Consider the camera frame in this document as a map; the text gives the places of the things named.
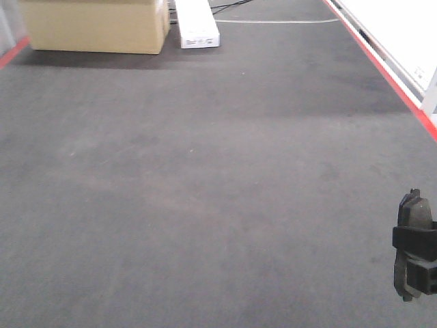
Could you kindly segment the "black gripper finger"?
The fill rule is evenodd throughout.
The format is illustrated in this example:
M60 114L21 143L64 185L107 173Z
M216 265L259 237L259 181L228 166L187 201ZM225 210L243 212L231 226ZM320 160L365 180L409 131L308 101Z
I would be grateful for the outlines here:
M426 295L436 294L436 261L407 261L407 285Z
M393 228L392 244L414 257L428 262L436 260L436 229L396 226Z

